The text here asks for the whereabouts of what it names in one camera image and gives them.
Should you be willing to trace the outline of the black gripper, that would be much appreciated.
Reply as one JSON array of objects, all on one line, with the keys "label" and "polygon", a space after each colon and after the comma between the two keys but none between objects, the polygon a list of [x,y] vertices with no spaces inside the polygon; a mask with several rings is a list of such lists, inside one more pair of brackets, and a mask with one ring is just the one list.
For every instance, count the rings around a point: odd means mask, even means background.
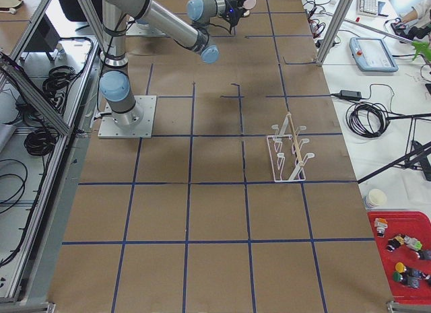
[{"label": "black gripper", "polygon": [[240,18],[246,18],[250,15],[250,10],[242,7],[245,0],[224,0],[225,11],[222,18],[227,22],[239,22]]}]

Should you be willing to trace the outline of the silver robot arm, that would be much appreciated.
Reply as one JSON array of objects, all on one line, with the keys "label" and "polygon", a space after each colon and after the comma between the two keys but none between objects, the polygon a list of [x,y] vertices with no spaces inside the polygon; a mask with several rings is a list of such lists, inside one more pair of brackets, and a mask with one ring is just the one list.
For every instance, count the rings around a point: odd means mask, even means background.
[{"label": "silver robot arm", "polygon": [[102,0],[105,69],[101,72],[100,92],[110,108],[108,122],[130,137],[136,135],[140,124],[152,125],[154,113],[144,106],[145,97],[132,92],[127,48],[143,44],[143,51],[151,54],[159,39],[169,37],[197,53],[204,63],[214,63],[219,50],[208,32],[211,19],[220,17],[234,28],[255,5],[256,0],[190,0],[190,22],[186,23],[156,0]]}]

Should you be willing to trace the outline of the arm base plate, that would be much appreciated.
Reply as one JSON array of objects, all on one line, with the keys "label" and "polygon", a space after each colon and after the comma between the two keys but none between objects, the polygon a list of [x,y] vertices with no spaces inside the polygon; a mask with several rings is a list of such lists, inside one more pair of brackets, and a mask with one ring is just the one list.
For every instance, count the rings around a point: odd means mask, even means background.
[{"label": "arm base plate", "polygon": [[134,139],[152,137],[157,96],[135,96],[134,108],[124,114],[113,112],[107,104],[98,137],[100,139]]}]

